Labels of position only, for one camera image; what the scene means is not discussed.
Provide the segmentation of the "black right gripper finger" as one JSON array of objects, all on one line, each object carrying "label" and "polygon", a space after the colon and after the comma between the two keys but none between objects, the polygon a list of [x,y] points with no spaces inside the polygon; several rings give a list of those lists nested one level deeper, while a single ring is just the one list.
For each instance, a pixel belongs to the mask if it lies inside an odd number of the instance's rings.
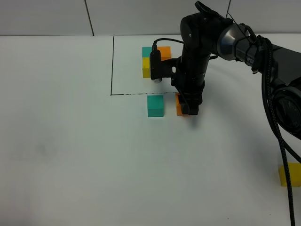
[{"label": "black right gripper finger", "polygon": [[189,101],[189,115],[198,115],[199,101]]},{"label": "black right gripper finger", "polygon": [[183,95],[179,95],[179,102],[181,104],[181,109],[183,114],[189,114],[189,106],[187,104],[186,99],[183,97]]}]

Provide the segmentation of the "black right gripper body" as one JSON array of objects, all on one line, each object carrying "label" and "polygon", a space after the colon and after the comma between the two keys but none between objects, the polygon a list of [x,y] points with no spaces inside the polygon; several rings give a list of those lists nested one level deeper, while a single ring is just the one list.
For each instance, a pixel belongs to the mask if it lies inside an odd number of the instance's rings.
[{"label": "black right gripper body", "polygon": [[182,53],[177,65],[176,77],[171,84],[189,106],[198,106],[202,103],[202,92],[205,86],[204,77],[207,70],[210,53]]}]

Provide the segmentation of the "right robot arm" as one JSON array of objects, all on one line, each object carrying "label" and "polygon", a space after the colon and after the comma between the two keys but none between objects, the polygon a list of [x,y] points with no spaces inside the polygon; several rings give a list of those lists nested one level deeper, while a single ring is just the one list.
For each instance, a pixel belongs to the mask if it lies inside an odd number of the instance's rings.
[{"label": "right robot arm", "polygon": [[301,136],[301,55],[255,35],[245,24],[224,18],[197,1],[198,13],[181,20],[182,55],[172,85],[183,94],[185,114],[198,114],[211,54],[227,61],[240,61],[253,73],[269,74],[269,91],[278,124],[295,137]]}]

